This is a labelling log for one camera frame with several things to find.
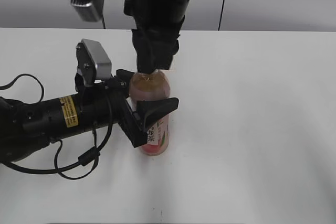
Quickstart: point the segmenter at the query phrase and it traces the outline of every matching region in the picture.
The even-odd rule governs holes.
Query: white table
[[[115,126],[83,180],[0,165],[1,223],[336,222],[336,34],[181,34],[167,73],[180,107],[166,152],[142,155]],[[75,93],[82,38],[102,43],[113,72],[135,70],[130,31],[0,29],[0,83],[28,72],[45,99]],[[27,78],[0,95],[29,103],[40,91]],[[89,149],[92,134],[64,143],[61,165]],[[52,168],[57,147],[19,163]]]

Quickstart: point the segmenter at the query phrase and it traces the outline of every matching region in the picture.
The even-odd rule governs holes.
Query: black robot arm
[[[76,56],[77,94],[42,101],[44,90],[41,85],[41,99],[34,104],[0,97],[0,163],[20,172],[62,174],[61,172],[79,165],[96,162],[99,152],[110,137],[113,124],[118,123],[132,145],[138,147],[147,143],[147,131],[157,120],[177,109],[179,100],[170,98],[138,102],[137,110],[132,111],[126,98],[129,81],[134,73],[119,69],[112,76],[112,63],[99,42],[83,39],[76,47]],[[1,86],[0,90],[10,88],[19,77],[10,84]],[[83,132],[93,131],[96,138],[96,129],[105,126],[108,126],[108,131],[102,143],[83,153],[78,157],[78,162],[68,167],[33,170],[11,163],[47,147],[50,143]]]
[[[190,0],[125,0],[124,13],[136,23],[133,45],[138,72],[169,69],[177,53],[178,37]],[[104,0],[71,0],[81,18],[96,22],[102,17]]]

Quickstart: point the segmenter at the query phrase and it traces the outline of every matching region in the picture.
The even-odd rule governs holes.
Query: cable connector
[[[100,152],[98,151],[98,149],[96,147],[92,147],[90,150],[84,152],[82,155],[78,157],[78,162],[82,166],[86,166],[99,156]]]

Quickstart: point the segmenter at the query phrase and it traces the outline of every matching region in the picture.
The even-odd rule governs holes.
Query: wall
[[[221,30],[336,31],[336,0],[225,0]]]
[[[70,0],[0,0],[0,27],[101,28],[85,23],[69,4]],[[123,14],[124,0],[106,0],[104,16],[108,28],[134,27]],[[222,0],[191,0],[183,29],[217,29]]]

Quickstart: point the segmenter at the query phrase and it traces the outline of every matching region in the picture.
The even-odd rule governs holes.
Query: plastic bottle
[[[135,73],[130,81],[130,98],[133,108],[137,101],[157,101],[170,96],[170,86],[162,71],[156,70],[152,74]],[[169,144],[169,115],[160,119],[148,131],[148,143],[140,150],[150,156],[163,153]]]

